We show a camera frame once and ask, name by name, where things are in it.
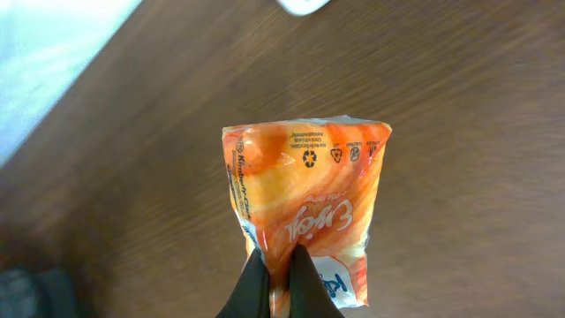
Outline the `orange tissue pack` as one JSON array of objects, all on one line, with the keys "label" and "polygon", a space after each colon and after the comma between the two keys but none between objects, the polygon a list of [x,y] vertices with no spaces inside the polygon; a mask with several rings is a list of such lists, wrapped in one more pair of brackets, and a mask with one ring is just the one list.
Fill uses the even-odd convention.
[{"label": "orange tissue pack", "polygon": [[390,125],[349,116],[222,130],[230,201],[248,253],[270,274],[274,317],[290,314],[288,269],[305,246],[339,307],[367,300],[366,246]]}]

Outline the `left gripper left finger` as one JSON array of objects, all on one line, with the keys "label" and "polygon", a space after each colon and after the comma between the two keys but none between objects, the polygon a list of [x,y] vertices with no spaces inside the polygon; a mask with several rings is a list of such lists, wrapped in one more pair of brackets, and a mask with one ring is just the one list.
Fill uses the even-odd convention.
[{"label": "left gripper left finger", "polygon": [[269,318],[270,275],[255,249],[216,318]]}]

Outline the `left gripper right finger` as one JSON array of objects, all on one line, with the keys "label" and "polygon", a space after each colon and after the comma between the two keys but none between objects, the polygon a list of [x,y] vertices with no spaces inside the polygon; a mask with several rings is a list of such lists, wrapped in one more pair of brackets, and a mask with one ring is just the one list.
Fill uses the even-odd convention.
[{"label": "left gripper right finger", "polygon": [[290,271],[290,318],[343,318],[319,278],[305,246],[293,250]]}]

